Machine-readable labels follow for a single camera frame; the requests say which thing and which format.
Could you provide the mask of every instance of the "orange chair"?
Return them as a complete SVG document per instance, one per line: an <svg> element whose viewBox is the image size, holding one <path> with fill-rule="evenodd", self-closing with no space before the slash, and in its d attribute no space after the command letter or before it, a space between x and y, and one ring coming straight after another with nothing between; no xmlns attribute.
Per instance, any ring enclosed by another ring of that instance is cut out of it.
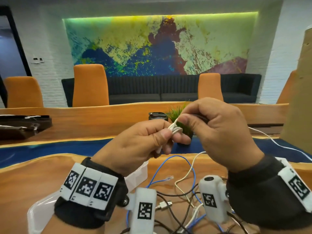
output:
<svg viewBox="0 0 312 234"><path fill-rule="evenodd" d="M223 101L220 74L200 74L198 81L198 99L205 97L216 98Z"/></svg>
<svg viewBox="0 0 312 234"><path fill-rule="evenodd" d="M292 96L293 96L293 87L294 87L294 82L297 78L297 70L293 70L288 77L288 80L286 81L286 84L280 93L280 96L277 100L277 104L287 104L290 102Z"/></svg>
<svg viewBox="0 0 312 234"><path fill-rule="evenodd" d="M8 108L42 108L43 100L36 78L12 76L4 79Z"/></svg>
<svg viewBox="0 0 312 234"><path fill-rule="evenodd" d="M74 66L73 107L109 105L107 79L103 65Z"/></svg>

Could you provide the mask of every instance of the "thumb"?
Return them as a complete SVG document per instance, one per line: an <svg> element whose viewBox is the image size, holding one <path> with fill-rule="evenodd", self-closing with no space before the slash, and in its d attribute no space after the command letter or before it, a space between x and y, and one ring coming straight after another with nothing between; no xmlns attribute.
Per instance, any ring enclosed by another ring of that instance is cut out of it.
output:
<svg viewBox="0 0 312 234"><path fill-rule="evenodd" d="M171 137L171 130L165 128L156 133L150 134L149 136L146 136L146 140L142 141L142 143L145 143L147 149L151 152L160 146L165 145Z"/></svg>
<svg viewBox="0 0 312 234"><path fill-rule="evenodd" d="M211 129L203 120L187 113L181 114L177 121L189 126L199 138L205 136Z"/></svg>

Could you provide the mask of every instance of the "black and white square code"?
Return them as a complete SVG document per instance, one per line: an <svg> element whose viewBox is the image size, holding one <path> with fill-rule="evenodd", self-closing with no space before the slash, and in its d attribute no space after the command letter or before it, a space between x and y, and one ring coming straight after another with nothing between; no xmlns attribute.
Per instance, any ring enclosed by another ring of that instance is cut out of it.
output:
<svg viewBox="0 0 312 234"><path fill-rule="evenodd" d="M140 202L138 207L138 219L152 219L153 204Z"/></svg>
<svg viewBox="0 0 312 234"><path fill-rule="evenodd" d="M79 174L71 170L68 177L66 178L66 181L64 182L64 186L66 186L68 189L71 190L78 177L79 177Z"/></svg>
<svg viewBox="0 0 312 234"><path fill-rule="evenodd" d="M85 195L87 197L90 197L92 191L94 190L94 187L96 185L97 181L92 180L88 177L83 177L76 189L76 192L82 195Z"/></svg>
<svg viewBox="0 0 312 234"><path fill-rule="evenodd" d="M96 199L108 201L113 189L114 186L100 182L93 197Z"/></svg>
<svg viewBox="0 0 312 234"><path fill-rule="evenodd" d="M303 184L301 179L296 175L294 176L288 184L291 186L293 191L300 197L301 200L304 200L310 194L310 190Z"/></svg>
<svg viewBox="0 0 312 234"><path fill-rule="evenodd" d="M202 196L204 198L204 202L205 202L206 206L216 208L216 201L215 201L215 199L213 197L213 194L205 194L205 193L203 193Z"/></svg>

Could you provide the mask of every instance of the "hand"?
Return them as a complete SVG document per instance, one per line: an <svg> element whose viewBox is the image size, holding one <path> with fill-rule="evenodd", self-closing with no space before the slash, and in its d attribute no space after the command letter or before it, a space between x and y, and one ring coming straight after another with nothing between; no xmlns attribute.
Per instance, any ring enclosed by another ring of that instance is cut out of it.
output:
<svg viewBox="0 0 312 234"><path fill-rule="evenodd" d="M170 154L173 141L191 142L183 133L172 135L170 125L162 119L139 122L108 142L91 160L126 177L154 157L160 146L165 154Z"/></svg>
<svg viewBox="0 0 312 234"><path fill-rule="evenodd" d="M208 124L191 114L201 113ZM249 132L241 111L215 98L202 98L190 103L178 121L188 125L201 141L207 154L231 172L256 165L264 156Z"/></svg>

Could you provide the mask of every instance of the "brown cardboard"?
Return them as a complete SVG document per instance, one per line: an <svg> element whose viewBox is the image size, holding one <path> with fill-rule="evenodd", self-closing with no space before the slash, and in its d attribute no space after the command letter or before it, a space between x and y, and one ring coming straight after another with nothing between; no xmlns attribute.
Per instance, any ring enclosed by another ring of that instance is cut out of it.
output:
<svg viewBox="0 0 312 234"><path fill-rule="evenodd" d="M280 137L312 154L312 26L305 31L297 75L294 95Z"/></svg>

